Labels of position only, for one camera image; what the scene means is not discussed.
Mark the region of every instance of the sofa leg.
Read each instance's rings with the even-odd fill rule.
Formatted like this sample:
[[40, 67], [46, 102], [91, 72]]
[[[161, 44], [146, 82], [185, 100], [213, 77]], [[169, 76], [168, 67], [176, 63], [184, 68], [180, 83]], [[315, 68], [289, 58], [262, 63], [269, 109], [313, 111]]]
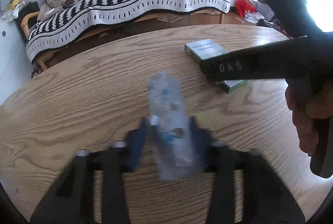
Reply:
[[223, 19], [224, 19], [224, 14], [221, 13], [221, 14], [220, 14], [219, 24], [223, 24]]
[[41, 69], [43, 71], [46, 71], [47, 70], [47, 66], [45, 65], [45, 63], [39, 58], [37, 59], [37, 64], [41, 67]]

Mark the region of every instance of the red bag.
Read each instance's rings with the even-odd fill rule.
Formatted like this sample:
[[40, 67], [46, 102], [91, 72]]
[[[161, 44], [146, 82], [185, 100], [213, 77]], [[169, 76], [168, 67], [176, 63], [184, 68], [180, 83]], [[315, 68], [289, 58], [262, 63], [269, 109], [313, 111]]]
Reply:
[[254, 5], [249, 0], [237, 0], [235, 7], [237, 9], [237, 14], [241, 17], [245, 17], [245, 13], [248, 11], [250, 11], [250, 13], [256, 11]]

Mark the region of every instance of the wood grain tabletop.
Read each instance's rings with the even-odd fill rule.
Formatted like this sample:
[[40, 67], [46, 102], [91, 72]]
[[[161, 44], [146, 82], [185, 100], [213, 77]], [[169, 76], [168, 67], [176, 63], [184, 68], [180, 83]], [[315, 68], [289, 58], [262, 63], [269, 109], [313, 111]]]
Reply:
[[[69, 58], [11, 95], [0, 107], [0, 180], [30, 219], [38, 202], [77, 149], [105, 149], [149, 116], [148, 82], [165, 70], [180, 83], [188, 115], [232, 149], [258, 149], [279, 174], [306, 219], [329, 193], [333, 179], [309, 169], [300, 151], [284, 80], [249, 81], [231, 94], [207, 82], [184, 44], [211, 38], [229, 51], [284, 40], [265, 27], [202, 25], [128, 37]], [[124, 174], [132, 223], [204, 223], [213, 174], [159, 181], [149, 143], [134, 174]], [[236, 220], [241, 220], [242, 176], [236, 174]], [[101, 174], [95, 180], [100, 221]]]

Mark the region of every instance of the reddish brown floor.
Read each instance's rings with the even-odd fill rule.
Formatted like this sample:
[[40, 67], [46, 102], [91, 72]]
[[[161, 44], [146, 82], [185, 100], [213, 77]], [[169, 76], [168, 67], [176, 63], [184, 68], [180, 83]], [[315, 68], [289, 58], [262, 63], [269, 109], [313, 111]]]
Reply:
[[[249, 23], [247, 21], [245, 21], [245, 23], [241, 23], [237, 21], [235, 17], [241, 18], [236, 13], [233, 12], [227, 13], [226, 15], [224, 15], [223, 24], [255, 26], [255, 24]], [[218, 23], [219, 23], [219, 15], [210, 15], [210, 14], [193, 14], [192, 16], [183, 16], [181, 19], [173, 23], [162, 22], [156, 19], [127, 23], [124, 26], [107, 30], [106, 31], [107, 35], [102, 38], [99, 37], [101, 35], [101, 33], [99, 33], [90, 36], [86, 39], [83, 39], [79, 42], [74, 42], [69, 44], [66, 48], [63, 48], [62, 50], [55, 53], [53, 58], [51, 58], [49, 61], [46, 62], [46, 65], [48, 67], [51, 67], [63, 60], [66, 60], [78, 53], [81, 53], [93, 47], [97, 47], [104, 43], [108, 43], [114, 40], [118, 40], [132, 35], [137, 35], [144, 32], [157, 31], [173, 27], [218, 24]]]

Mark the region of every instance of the plastic bag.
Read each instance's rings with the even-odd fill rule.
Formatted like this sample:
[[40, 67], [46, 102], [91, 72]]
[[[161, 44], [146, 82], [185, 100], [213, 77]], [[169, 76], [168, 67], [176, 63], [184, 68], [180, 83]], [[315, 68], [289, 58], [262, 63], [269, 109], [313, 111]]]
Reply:
[[181, 101], [180, 86], [165, 72], [149, 83], [153, 152], [161, 180], [191, 176], [196, 170], [189, 120]]
[[245, 13], [256, 12], [254, 5], [249, 0], [237, 0], [235, 7], [237, 9], [237, 14], [241, 17], [245, 17]]

